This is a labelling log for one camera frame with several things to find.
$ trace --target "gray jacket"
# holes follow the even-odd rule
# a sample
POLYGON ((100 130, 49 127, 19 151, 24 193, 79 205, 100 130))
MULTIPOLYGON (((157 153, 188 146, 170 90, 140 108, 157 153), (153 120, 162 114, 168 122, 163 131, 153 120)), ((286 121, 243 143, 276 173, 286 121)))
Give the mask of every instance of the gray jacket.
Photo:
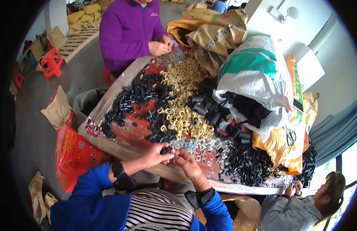
POLYGON ((305 231, 322 218, 313 206, 313 197, 286 197, 268 195, 262 203, 258 230, 305 231))

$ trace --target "qr code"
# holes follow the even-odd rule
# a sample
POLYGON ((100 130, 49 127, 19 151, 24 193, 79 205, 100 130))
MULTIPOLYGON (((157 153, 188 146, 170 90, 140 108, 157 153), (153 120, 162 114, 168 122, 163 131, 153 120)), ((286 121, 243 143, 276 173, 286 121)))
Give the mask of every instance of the qr code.
POLYGON ((84 148, 84 145, 85 145, 85 143, 84 142, 82 142, 82 141, 80 141, 79 143, 78 143, 78 147, 79 148, 84 148))

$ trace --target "purple jacket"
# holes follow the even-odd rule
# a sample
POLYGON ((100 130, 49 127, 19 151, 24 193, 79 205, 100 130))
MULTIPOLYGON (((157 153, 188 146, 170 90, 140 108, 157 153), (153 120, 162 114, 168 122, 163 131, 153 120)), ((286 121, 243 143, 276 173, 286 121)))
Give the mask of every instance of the purple jacket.
POLYGON ((105 67, 123 72, 136 58, 147 56, 149 41, 167 35, 159 18, 159 0, 143 10, 136 0, 115 0, 100 23, 99 42, 105 67))

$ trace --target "green and white sack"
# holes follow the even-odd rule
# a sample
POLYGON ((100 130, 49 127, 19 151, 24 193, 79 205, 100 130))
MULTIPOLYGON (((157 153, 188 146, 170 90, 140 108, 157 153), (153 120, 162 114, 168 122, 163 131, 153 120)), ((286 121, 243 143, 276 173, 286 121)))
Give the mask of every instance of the green and white sack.
MULTIPOLYGON (((257 132, 263 142, 272 129, 289 122, 293 106, 292 81, 284 57, 268 35, 248 38, 227 57, 220 68, 213 98, 220 103, 224 100, 221 95, 228 91, 254 99, 272 111, 262 120, 259 129, 245 124, 257 132)), ((232 105, 225 107, 237 122, 247 119, 232 105)))

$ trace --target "hair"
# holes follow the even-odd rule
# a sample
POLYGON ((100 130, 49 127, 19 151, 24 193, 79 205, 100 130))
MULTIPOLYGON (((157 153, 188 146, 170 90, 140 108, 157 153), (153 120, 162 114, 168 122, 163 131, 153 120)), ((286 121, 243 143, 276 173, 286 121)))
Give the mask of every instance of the hair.
POLYGON ((316 224, 320 223, 322 220, 331 217, 338 211, 343 203, 343 193, 345 190, 345 177, 340 172, 331 172, 326 176, 326 183, 328 187, 324 191, 322 196, 329 196, 330 201, 324 205, 320 211, 322 214, 322 219, 316 224))

